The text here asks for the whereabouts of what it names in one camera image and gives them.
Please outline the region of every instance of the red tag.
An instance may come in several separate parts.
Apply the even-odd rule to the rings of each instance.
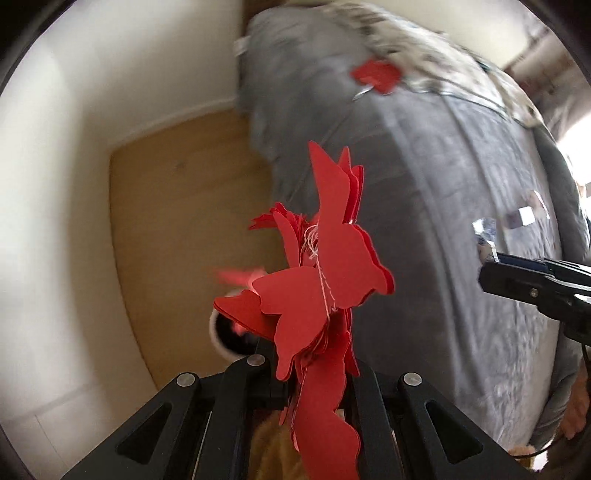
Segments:
[[[351,72],[351,76],[364,85],[372,85],[379,93],[387,95],[394,90],[402,73],[386,60],[369,59]]]

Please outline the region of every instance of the black cable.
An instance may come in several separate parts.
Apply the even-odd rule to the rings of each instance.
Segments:
[[[587,382],[589,383],[589,381],[591,381],[591,362],[589,361],[589,354],[587,353],[587,347],[585,346],[584,343],[581,343],[581,349],[583,350],[583,360],[585,362],[585,367],[587,368],[587,374],[590,377],[587,379]],[[563,437],[557,438],[555,441],[550,443],[548,446],[546,446],[545,448],[542,448],[541,450],[538,450],[537,452],[528,453],[527,455],[511,455],[511,456],[517,460],[538,456],[538,455],[550,450],[554,445],[557,445],[558,443],[560,443],[562,438]]]
[[[534,453],[528,453],[527,455],[511,455],[513,458],[517,459],[517,460],[521,460],[523,458],[532,458],[535,456],[538,456],[544,452],[547,452],[548,450],[550,450],[554,445],[557,445],[560,443],[562,437],[556,439],[555,441],[553,441],[552,443],[550,443],[548,446],[542,448],[541,450],[538,450],[537,452]]]

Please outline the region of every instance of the baseboard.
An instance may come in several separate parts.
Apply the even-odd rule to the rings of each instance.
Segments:
[[[181,111],[166,115],[157,120],[147,122],[143,125],[130,130],[119,138],[108,141],[108,148],[110,151],[116,150],[123,145],[126,145],[138,138],[146,137],[147,135],[153,134],[159,130],[163,130],[168,127],[173,127],[180,123],[186,122],[198,116],[206,115],[207,113],[220,112],[227,110],[234,106],[236,97],[222,98],[219,100],[213,100],[211,102],[201,103],[199,105],[193,105],[185,108]]]

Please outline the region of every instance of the bed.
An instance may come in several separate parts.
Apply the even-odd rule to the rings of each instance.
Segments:
[[[549,218],[499,228],[499,251],[586,261],[576,187],[545,127],[405,84],[356,97],[350,72],[375,50],[318,9],[268,9],[248,35],[239,107],[271,165],[272,200],[317,210],[310,140],[333,158],[348,145],[365,168],[358,221],[397,291],[355,310],[357,356],[393,377],[420,373],[505,448],[548,441],[577,346],[535,307],[482,292],[472,225],[504,218],[535,190]]]

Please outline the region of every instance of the red paper cutout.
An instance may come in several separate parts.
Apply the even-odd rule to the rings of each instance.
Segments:
[[[254,287],[261,296],[261,312],[281,315],[275,331],[276,376],[287,380],[294,357],[318,337],[327,322],[318,270],[288,268],[259,278]]]
[[[296,389],[281,422],[289,421],[310,480],[357,480],[359,437],[335,413],[345,372],[359,375],[351,308],[373,291],[392,293],[394,278],[367,232],[354,223],[363,167],[351,166],[348,148],[335,163],[312,142],[310,159],[320,198],[311,222],[277,203],[250,227],[278,228],[290,267],[255,280],[232,273],[230,278],[247,278],[251,290],[218,298],[215,306],[251,332],[273,338],[278,379],[295,373]]]
[[[381,264],[375,264],[377,257],[372,256],[361,228],[343,223],[348,205],[356,200],[349,195],[352,175],[347,175],[314,142],[310,142],[310,158],[320,197],[320,268],[334,305],[349,309],[360,305],[374,290],[392,293],[394,282],[386,278],[391,275]]]
[[[351,72],[351,76],[364,85],[372,85],[379,93],[387,95],[402,78],[398,68],[386,60],[370,59]]]
[[[343,359],[350,333],[343,316],[330,319],[329,345],[306,371],[294,414],[294,435],[310,479],[358,480],[359,435],[336,413],[346,376]]]
[[[252,333],[273,341],[277,318],[261,313],[261,298],[253,291],[242,290],[235,297],[217,297],[213,307]]]

